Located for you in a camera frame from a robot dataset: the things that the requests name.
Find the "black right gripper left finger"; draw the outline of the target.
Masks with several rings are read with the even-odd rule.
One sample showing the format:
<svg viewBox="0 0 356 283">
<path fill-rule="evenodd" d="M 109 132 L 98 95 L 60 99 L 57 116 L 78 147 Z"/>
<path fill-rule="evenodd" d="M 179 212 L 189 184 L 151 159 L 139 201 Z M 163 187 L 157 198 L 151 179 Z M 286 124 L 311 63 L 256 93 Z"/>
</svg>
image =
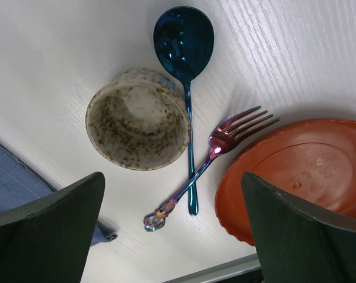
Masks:
<svg viewBox="0 0 356 283">
<path fill-rule="evenodd" d="M 104 191 L 95 172 L 0 213 L 0 282 L 80 282 Z"/>
</svg>

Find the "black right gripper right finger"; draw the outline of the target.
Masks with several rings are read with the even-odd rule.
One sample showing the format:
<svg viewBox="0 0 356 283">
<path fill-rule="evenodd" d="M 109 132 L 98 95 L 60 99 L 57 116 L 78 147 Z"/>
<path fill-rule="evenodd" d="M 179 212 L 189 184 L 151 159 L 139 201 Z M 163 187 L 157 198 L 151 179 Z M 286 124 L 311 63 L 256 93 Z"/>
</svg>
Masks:
<svg viewBox="0 0 356 283">
<path fill-rule="evenodd" d="M 241 187 L 265 282 L 356 282 L 356 219 L 253 173 Z"/>
</svg>

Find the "blue cloth placemat gold print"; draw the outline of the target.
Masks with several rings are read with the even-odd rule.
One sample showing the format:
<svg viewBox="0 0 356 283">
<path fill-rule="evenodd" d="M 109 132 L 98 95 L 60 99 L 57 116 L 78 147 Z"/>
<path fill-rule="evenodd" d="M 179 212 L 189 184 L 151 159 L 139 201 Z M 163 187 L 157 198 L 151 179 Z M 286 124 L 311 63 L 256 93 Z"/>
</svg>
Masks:
<svg viewBox="0 0 356 283">
<path fill-rule="evenodd" d="M 30 171 L 17 157 L 0 145 L 0 213 L 18 208 L 59 190 L 51 188 Z M 98 220 L 91 245 L 111 242 L 117 238 Z"/>
</svg>

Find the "orange plastic plate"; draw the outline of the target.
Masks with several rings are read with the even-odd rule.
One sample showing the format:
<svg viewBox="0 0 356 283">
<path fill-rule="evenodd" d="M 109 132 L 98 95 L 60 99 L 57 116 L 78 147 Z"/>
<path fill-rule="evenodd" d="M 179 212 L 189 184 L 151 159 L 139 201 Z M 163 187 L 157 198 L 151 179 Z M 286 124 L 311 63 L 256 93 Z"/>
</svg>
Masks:
<svg viewBox="0 0 356 283">
<path fill-rule="evenodd" d="M 215 212 L 228 234 L 253 245 L 241 187 L 245 172 L 356 219 L 356 121 L 287 124 L 260 136 L 233 160 L 217 188 Z"/>
</svg>

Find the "speckled ceramic cup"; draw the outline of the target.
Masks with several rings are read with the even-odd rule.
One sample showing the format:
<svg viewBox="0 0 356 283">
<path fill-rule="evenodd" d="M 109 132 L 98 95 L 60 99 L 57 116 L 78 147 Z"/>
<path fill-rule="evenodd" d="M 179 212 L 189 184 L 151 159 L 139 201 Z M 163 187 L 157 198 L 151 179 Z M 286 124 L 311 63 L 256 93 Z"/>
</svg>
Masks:
<svg viewBox="0 0 356 283">
<path fill-rule="evenodd" d="M 130 69 L 99 89 L 88 104 L 85 128 L 102 157 L 139 171 L 173 163 L 190 140 L 182 89 L 148 68 Z"/>
</svg>

